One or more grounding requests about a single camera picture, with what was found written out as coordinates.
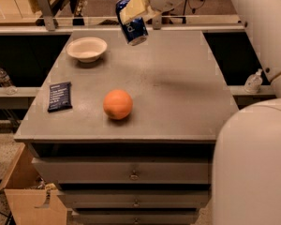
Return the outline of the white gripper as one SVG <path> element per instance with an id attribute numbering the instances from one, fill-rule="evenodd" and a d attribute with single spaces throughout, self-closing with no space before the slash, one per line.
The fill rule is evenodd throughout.
<path id="1" fill-rule="evenodd" d="M 120 21 L 131 23 L 142 18 L 145 22 L 159 16 L 161 12 L 175 8 L 183 0 L 129 0 L 120 11 Z"/>

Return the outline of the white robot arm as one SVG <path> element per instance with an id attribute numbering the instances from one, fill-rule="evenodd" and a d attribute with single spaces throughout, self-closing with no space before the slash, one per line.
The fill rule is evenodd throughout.
<path id="1" fill-rule="evenodd" d="M 213 225 L 281 225 L 281 0 L 231 0 L 274 90 L 235 113 L 213 159 Z"/>

